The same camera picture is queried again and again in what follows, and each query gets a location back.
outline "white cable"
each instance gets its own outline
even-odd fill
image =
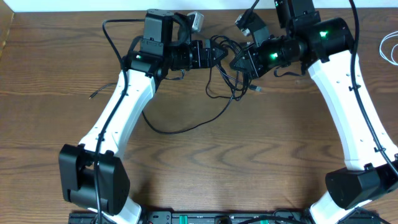
[[[386,40],[388,40],[388,39],[390,39],[390,38],[393,38],[393,37],[398,37],[398,31],[395,31],[395,32],[393,32],[393,33],[387,35],[385,38],[383,38],[383,40],[381,41],[381,44],[380,44],[379,51],[380,51],[380,56],[381,56],[382,58],[384,58],[386,61],[390,62],[391,64],[393,64],[393,65],[395,65],[395,66],[398,66],[398,63],[394,60],[394,50],[395,50],[395,48],[398,46],[398,44],[396,44],[396,45],[392,48],[392,50],[391,50],[391,59],[392,59],[392,60],[390,60],[389,58],[387,58],[387,57],[384,55],[384,53],[383,53],[383,51],[382,51],[382,49],[381,49],[381,47],[383,46],[384,41],[386,41]]]

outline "green tape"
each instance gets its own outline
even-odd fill
[[[186,215],[180,215],[180,224],[188,224],[188,217]]]

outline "white backdrop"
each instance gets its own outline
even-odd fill
[[[4,0],[14,12],[247,9],[254,0]],[[313,0],[317,8],[349,7],[348,0]],[[398,7],[398,0],[355,0],[357,7]],[[258,9],[275,8],[260,0]]]

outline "green led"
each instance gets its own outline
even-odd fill
[[[275,60],[278,57],[278,53],[271,54],[270,57]]]
[[[321,31],[319,32],[319,34],[321,35],[321,37],[326,37],[326,35],[328,35],[328,31]]]

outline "wooden table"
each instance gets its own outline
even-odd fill
[[[224,34],[247,41],[234,21],[243,11],[203,11],[201,36]],[[322,9],[322,18],[349,9]],[[275,10],[257,12],[282,35]],[[379,56],[381,39],[398,30],[398,9],[361,9],[361,68],[373,103],[398,143],[398,74]],[[66,223],[58,153],[77,144],[98,119],[119,65],[101,30],[105,19],[143,18],[144,12],[18,13],[0,61],[0,222]],[[122,54],[143,23],[109,25]],[[289,70],[297,71],[297,64]],[[145,111],[155,126],[179,130],[214,117],[226,100],[205,95],[209,70],[192,70],[183,81],[163,81]],[[228,94],[218,73],[211,89]],[[172,72],[170,77],[179,73]],[[124,166],[131,197],[143,205],[174,210],[264,211],[307,208],[325,192],[325,174],[344,167],[343,150],[325,100],[309,76],[254,81],[215,122],[189,133],[164,136],[138,120]],[[367,206],[398,223],[398,194]]]

